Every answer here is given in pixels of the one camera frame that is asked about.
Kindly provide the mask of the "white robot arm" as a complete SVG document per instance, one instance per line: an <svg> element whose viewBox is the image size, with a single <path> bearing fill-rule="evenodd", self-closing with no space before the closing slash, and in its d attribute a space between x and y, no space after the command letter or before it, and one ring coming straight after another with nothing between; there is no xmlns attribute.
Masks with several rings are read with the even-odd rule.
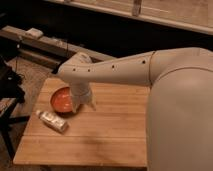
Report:
<svg viewBox="0 0 213 171"><path fill-rule="evenodd" d="M94 63L78 52L58 76L73 107L93 103L91 82L148 86L148 171L213 171L213 52L158 50Z"/></svg>

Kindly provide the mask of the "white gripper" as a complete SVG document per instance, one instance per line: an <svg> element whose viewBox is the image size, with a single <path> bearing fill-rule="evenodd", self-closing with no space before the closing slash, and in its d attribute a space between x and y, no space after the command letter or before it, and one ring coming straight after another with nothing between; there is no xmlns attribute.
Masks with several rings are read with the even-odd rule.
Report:
<svg viewBox="0 0 213 171"><path fill-rule="evenodd" d="M74 113L77 112L81 104L87 104L92 110L96 111L96 101L91 99L91 88L88 83L71 84L70 91Z"/></svg>

